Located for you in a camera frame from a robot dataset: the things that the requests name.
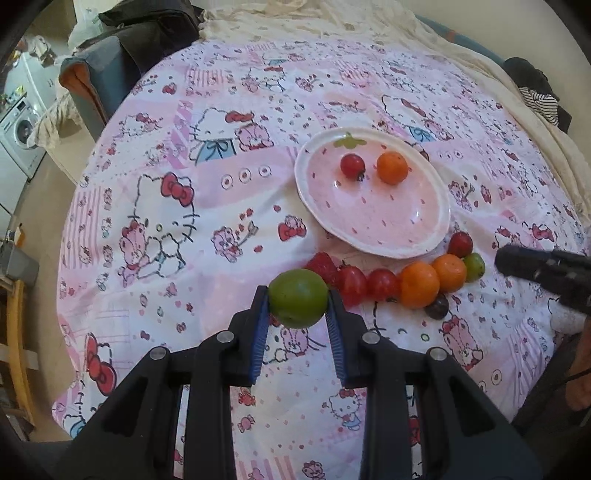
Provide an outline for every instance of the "pink bedsheet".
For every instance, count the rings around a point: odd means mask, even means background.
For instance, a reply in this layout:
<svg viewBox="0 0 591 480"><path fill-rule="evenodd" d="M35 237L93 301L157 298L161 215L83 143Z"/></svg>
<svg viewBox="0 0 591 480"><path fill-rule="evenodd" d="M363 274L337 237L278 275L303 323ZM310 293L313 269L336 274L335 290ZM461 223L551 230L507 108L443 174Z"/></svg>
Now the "pink bedsheet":
<svg viewBox="0 0 591 480"><path fill-rule="evenodd" d="M508 242L583 245L536 145L440 56L352 41L199 43L136 85L76 189L57 292L76 370L53 407L67 432L86 424L150 348L198 345L250 305L258 284L316 251L367 272L406 263L333 238L298 198L298 149L324 128L350 125L397 135L430 160L449 186L450 232L469 231L488 267L449 295L444 321L392 303L356 311L400 347L447 348L514 416L552 355L554 333L548 295L497 275L495 251ZM232 391L241 480L357 477L365 392L341 390L327 343L324 322L271 325L258 383ZM181 435L177 443L180 475Z"/></svg>

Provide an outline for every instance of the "oval plate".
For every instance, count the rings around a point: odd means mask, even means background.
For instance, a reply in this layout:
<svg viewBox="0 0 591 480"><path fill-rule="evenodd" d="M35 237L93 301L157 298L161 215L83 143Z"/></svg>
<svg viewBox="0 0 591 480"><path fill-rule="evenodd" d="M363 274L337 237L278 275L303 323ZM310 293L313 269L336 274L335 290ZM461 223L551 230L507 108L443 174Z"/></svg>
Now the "oval plate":
<svg viewBox="0 0 591 480"><path fill-rule="evenodd" d="M385 151L407 160L408 177L396 186L382 182L376 162ZM363 181L348 180L340 159L365 161ZM301 201L327 231L353 247L390 258L412 258L433 250L450 223L447 188L435 168L413 147L367 128L333 128L313 136L295 160Z"/></svg>

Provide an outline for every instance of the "white washing machine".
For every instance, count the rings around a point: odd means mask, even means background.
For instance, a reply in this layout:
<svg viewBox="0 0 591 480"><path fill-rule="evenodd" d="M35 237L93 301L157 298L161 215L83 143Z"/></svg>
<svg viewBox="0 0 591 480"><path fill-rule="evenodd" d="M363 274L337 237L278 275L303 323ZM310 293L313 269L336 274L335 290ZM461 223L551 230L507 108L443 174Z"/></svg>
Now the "white washing machine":
<svg viewBox="0 0 591 480"><path fill-rule="evenodd" d="M27 139L39 118L39 114L33 109L27 97L23 97L0 122L0 142L30 179L45 155L44 149L27 146Z"/></svg>

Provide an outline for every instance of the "wall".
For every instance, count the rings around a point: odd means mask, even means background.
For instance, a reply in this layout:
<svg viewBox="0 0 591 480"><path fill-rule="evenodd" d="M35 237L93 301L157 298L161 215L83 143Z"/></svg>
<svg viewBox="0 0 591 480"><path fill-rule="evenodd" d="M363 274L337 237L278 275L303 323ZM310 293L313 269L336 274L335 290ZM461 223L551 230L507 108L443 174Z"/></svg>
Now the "wall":
<svg viewBox="0 0 591 480"><path fill-rule="evenodd" d="M591 65L544 0L399 0L507 59L542 70L572 116L569 136L591 163Z"/></svg>

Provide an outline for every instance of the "metal screw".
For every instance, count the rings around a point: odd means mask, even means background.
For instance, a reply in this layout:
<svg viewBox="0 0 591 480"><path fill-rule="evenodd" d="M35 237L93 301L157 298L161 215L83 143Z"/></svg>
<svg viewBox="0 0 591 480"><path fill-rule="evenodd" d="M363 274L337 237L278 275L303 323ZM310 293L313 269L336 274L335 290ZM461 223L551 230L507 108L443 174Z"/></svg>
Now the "metal screw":
<svg viewBox="0 0 591 480"><path fill-rule="evenodd" d="M429 355L431 355L431 358L433 358L433 360L437 360L438 362L441 362L442 360L445 360L447 358L447 352L440 346L431 348L431 350L429 351Z"/></svg>
<svg viewBox="0 0 591 480"><path fill-rule="evenodd" d="M375 332L365 332L361 339L365 343L369 343L370 345L374 345L379 342L379 335Z"/></svg>
<svg viewBox="0 0 591 480"><path fill-rule="evenodd" d="M162 360L166 356L166 348L163 346L155 346L150 350L150 358L152 360Z"/></svg>
<svg viewBox="0 0 591 480"><path fill-rule="evenodd" d="M230 343L234 340L234 334L230 330L223 330L216 335L216 339L220 343Z"/></svg>

